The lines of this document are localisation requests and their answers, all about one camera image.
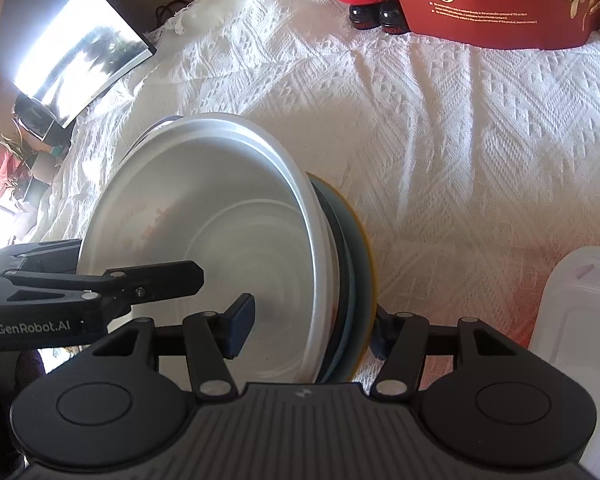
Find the bolt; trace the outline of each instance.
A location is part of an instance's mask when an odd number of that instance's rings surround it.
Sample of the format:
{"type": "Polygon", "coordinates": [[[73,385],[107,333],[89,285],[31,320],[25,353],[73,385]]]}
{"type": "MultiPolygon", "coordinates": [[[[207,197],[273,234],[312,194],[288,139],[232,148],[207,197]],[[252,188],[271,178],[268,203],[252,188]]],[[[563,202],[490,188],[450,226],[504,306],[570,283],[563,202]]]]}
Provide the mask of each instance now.
{"type": "Polygon", "coordinates": [[[385,379],[376,384],[376,392],[387,397],[405,394],[407,390],[407,385],[396,379],[385,379]]]}
{"type": "Polygon", "coordinates": [[[223,380],[205,381],[200,384],[200,393],[209,397],[221,397],[231,391],[231,385],[223,380]]]}
{"type": "Polygon", "coordinates": [[[97,300],[100,295],[97,292],[92,292],[91,290],[85,290],[82,294],[83,300],[97,300]]]}

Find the bowl rim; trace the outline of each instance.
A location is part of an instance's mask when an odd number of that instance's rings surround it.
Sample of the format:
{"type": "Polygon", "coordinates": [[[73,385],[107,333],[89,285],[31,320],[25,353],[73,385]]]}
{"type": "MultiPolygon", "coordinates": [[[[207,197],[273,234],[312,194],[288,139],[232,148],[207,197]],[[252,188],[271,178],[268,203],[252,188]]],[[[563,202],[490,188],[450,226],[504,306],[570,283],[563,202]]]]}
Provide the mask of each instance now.
{"type": "Polygon", "coordinates": [[[194,139],[234,140],[255,150],[276,168],[299,205],[311,249],[314,295],[309,333],[294,381],[312,383],[322,364],[331,331],[333,303],[337,301],[334,298],[334,255],[331,254],[324,213],[307,174],[298,168],[280,142],[251,121],[233,114],[195,114],[161,127],[134,147],[120,162],[98,197],[80,247],[77,272],[96,272],[93,269],[94,252],[101,225],[105,221],[102,218],[106,214],[104,208],[110,206],[111,201],[115,201],[124,191],[130,180],[127,175],[142,171],[143,160],[150,160],[158,153],[194,139]]]}

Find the container lid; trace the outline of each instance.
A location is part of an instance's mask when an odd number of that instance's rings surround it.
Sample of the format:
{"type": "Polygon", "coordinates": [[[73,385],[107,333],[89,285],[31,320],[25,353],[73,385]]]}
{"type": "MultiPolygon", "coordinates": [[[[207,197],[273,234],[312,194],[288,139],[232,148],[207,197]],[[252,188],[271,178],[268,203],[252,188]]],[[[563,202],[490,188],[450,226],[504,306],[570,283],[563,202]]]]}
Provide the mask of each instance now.
{"type": "Polygon", "coordinates": [[[565,257],[544,288],[529,350],[580,383],[598,423],[580,464],[600,478],[600,248],[565,257]]]}

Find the white bowl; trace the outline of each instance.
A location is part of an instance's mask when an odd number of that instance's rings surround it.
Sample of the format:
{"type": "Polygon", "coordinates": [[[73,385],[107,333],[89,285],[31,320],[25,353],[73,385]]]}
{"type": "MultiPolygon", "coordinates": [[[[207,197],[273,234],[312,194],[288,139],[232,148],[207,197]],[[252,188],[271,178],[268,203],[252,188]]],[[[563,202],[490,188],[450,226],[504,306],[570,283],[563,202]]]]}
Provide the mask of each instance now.
{"type": "MultiPolygon", "coordinates": [[[[136,146],[98,201],[78,273],[177,260],[202,267],[202,290],[133,306],[131,317],[180,324],[250,292],[256,321],[227,361],[238,386],[315,380],[337,304],[337,256],[307,176],[255,124],[201,114],[136,146]]],[[[188,386],[183,358],[161,358],[160,371],[188,386]]]]}

